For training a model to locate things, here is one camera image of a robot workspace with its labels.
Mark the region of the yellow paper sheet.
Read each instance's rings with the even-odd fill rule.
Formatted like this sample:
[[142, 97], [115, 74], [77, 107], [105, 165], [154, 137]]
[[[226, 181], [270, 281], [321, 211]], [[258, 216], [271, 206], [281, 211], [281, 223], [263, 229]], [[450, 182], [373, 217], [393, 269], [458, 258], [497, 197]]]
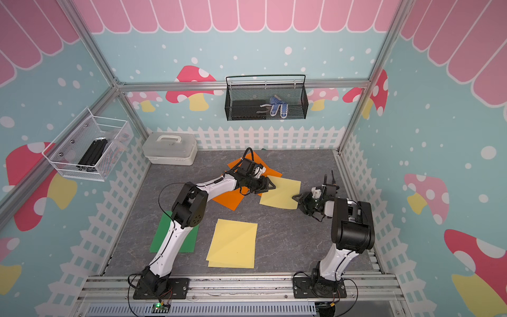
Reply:
[[278, 209], [296, 210], [298, 202], [293, 199], [293, 196], [300, 194], [301, 181], [276, 176], [269, 176], [269, 179], [275, 185], [275, 189], [261, 195], [260, 205]]
[[219, 219], [206, 260], [210, 268], [254, 269], [257, 223]]

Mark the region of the green paper sheet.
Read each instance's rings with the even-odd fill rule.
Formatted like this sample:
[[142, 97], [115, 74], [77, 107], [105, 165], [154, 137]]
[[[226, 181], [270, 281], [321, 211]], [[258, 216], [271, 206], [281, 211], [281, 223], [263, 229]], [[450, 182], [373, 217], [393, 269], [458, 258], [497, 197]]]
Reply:
[[[154, 235], [153, 241], [149, 248], [150, 253], [157, 253], [162, 246], [162, 243], [165, 239], [167, 232], [170, 229], [171, 219], [169, 218], [172, 215], [171, 211], [167, 211], [167, 215], [163, 215], [161, 221], [158, 225], [157, 232]], [[192, 253], [195, 250], [195, 244], [197, 241], [199, 231], [199, 225], [194, 227], [191, 232], [187, 235], [179, 253]]]

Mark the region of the yellow paper sheet bottom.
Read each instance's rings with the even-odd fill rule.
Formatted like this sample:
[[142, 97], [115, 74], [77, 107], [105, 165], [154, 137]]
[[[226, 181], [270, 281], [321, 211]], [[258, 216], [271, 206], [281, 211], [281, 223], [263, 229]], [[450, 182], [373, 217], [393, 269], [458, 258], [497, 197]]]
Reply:
[[276, 176], [269, 176], [269, 179], [275, 185], [275, 189], [261, 195], [260, 205], [278, 209], [296, 210], [298, 202], [293, 199], [293, 196], [300, 194], [301, 181]]

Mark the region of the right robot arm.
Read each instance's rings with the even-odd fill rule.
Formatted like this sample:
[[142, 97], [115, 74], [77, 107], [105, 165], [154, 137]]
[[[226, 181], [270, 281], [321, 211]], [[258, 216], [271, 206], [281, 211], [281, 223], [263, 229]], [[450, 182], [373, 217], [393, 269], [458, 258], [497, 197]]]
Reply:
[[347, 297], [343, 277], [351, 261], [366, 250], [373, 248], [375, 230], [372, 207], [367, 202], [341, 198], [335, 178], [324, 178], [321, 186], [294, 195], [298, 209], [305, 215], [331, 219], [331, 247], [310, 275], [297, 272], [293, 275], [293, 293], [296, 299]]

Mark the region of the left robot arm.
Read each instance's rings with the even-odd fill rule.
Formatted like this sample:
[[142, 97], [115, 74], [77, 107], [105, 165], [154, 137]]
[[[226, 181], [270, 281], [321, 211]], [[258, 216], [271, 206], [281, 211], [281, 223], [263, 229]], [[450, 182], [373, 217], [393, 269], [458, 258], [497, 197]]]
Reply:
[[170, 279], [174, 261], [192, 229], [198, 226], [205, 215], [207, 202], [224, 193], [247, 189], [247, 194], [263, 194], [276, 186], [264, 175], [266, 168], [254, 161], [254, 151], [247, 148], [238, 163], [218, 178], [194, 184], [183, 184], [172, 208], [170, 228], [156, 256], [139, 275], [133, 298], [163, 300], [174, 292], [174, 279]]

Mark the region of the orange paper sheet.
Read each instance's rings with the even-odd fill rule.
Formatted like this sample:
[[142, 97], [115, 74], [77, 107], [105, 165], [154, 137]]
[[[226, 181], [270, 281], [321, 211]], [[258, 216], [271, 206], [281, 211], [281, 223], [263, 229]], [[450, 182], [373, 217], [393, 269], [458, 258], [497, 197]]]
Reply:
[[263, 165], [266, 168], [266, 172], [263, 173], [262, 176], [282, 177], [283, 175], [282, 173], [268, 167], [268, 165], [260, 158], [257, 153], [255, 153], [251, 148], [248, 148], [243, 153], [243, 156], [228, 164], [229, 172], [238, 181], [236, 189], [241, 188], [241, 181], [245, 177], [253, 176], [253, 170], [257, 164]]
[[218, 195], [216, 198], [213, 198], [213, 201], [217, 202], [218, 204], [226, 207], [231, 211], [235, 211], [243, 199], [244, 195], [242, 193], [242, 189], [239, 188], [234, 191]]

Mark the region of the black box in mesh basket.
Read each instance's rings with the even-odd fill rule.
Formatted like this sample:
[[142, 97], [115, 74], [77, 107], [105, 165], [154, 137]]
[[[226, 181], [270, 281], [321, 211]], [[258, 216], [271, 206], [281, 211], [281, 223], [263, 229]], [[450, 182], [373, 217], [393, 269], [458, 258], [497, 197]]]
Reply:
[[229, 120], [265, 120], [266, 102], [259, 100], [233, 100], [228, 110]]

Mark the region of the blue white item in basket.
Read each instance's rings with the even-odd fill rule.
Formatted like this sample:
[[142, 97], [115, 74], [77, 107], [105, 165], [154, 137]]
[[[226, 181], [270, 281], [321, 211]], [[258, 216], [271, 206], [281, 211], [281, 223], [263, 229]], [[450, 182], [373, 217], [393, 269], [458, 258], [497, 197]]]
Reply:
[[271, 117], [279, 116], [282, 119], [286, 119], [289, 115], [289, 104], [278, 96], [272, 96], [267, 104], [260, 106], [261, 110], [258, 113], [267, 113]]

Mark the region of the white plastic storage box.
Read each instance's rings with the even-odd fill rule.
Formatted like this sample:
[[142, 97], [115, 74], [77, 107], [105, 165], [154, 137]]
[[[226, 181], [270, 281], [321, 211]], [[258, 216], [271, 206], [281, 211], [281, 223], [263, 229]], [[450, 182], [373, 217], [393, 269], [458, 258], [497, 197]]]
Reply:
[[144, 156], [155, 165], [191, 166], [198, 152], [195, 137], [187, 133], [154, 132], [142, 146]]

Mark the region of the small green circuit board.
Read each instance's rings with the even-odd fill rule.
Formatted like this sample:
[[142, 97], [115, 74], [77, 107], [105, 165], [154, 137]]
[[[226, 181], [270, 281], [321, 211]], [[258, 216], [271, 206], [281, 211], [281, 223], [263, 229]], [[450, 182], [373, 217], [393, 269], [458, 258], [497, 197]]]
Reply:
[[158, 302], [152, 306], [152, 314], [168, 314], [170, 312], [170, 303]]

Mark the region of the black item in white basket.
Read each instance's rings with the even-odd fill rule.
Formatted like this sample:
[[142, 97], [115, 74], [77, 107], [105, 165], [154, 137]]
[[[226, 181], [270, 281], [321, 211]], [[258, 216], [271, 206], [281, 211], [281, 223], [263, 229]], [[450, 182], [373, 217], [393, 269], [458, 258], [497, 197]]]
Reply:
[[80, 159], [77, 169], [88, 173], [96, 172], [95, 165], [102, 157], [107, 144], [108, 140], [104, 137], [95, 139]]

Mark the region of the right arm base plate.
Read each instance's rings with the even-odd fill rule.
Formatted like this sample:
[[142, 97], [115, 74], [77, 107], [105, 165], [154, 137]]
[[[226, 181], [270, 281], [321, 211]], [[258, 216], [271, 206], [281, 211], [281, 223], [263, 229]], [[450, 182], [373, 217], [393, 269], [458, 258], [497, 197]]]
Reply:
[[343, 279], [329, 281], [296, 276], [293, 277], [293, 293], [296, 299], [323, 298], [338, 300], [347, 298]]

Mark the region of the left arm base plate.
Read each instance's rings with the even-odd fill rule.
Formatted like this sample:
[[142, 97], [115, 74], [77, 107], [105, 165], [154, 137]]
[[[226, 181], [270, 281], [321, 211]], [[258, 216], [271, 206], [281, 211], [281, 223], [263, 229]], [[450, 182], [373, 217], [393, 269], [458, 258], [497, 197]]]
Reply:
[[133, 298], [135, 300], [186, 299], [189, 284], [188, 278], [163, 278], [153, 281], [141, 278]]

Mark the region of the aluminium front rail frame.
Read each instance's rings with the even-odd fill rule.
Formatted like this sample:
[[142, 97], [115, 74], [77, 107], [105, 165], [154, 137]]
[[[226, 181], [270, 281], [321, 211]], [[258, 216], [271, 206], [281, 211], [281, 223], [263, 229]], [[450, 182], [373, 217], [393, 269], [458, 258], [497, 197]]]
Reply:
[[319, 305], [334, 303], [338, 316], [410, 316], [393, 275], [351, 272], [347, 298], [296, 299], [292, 274], [204, 275], [189, 278], [186, 299], [169, 299], [168, 314], [152, 314], [157, 300], [135, 300], [125, 277], [91, 277], [71, 316], [320, 316]]

